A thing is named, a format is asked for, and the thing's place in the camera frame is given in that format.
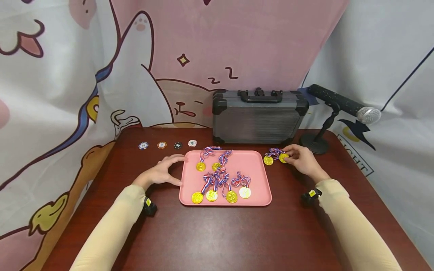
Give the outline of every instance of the stand base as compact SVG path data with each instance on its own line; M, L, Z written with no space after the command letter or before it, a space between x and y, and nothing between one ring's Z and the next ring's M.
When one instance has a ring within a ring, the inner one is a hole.
M320 137L316 142L315 139L316 134L304 134L300 137L300 145L309 148L315 154L325 154L329 149L329 144L327 141Z

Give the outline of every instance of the suitcase handle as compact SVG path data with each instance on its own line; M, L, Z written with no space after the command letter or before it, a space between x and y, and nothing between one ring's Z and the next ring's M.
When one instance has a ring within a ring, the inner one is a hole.
M243 102L246 102L246 103L277 104L277 103L280 103L283 99L282 93L283 93L283 91L277 92L277 91L273 90L271 92L271 96L258 96L258 95L249 96L247 90L245 90L245 91L239 90L238 96L240 96L241 100Z

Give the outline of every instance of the black microphone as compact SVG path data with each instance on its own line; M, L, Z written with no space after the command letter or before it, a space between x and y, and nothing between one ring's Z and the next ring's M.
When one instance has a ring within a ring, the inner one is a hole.
M374 107L364 106L356 101L348 99L347 97L339 95L336 92L323 88L322 86L311 85L307 90L307 93L326 103L337 103L341 110L357 117L358 121L364 124L375 123L381 118L380 110Z

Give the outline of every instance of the pink tray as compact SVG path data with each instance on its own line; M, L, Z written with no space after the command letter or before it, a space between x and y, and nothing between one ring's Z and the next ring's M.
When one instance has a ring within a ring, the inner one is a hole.
M184 205L189 206L266 206L269 205L272 199L270 186L268 184L267 174L263 164L262 156L254 150L234 150L228 157L226 164L226 172L229 173L229 181L237 177L237 171L251 178L250 189L252 195L248 199L240 197L239 187L232 187L232 190L237 193L238 201L229 203L221 194L222 188L218 190L218 198L214 202L209 202L205 195L204 199L199 204L194 204L191 201L191 196L195 192L200 192L204 186L204 174L212 172L212 165L218 162L218 157L224 153L224 150L216 150L215 156L209 156L205 159L207 166L205 171L196 169L199 163L200 150L191 150L185 155L187 162L184 162L182 170L182 187L179 190L179 200Z

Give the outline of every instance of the black poker chip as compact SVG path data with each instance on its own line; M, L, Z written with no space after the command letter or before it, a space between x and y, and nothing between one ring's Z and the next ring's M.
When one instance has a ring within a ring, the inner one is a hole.
M175 145L173 145L173 148L179 150L182 148L182 143L181 142L176 142Z

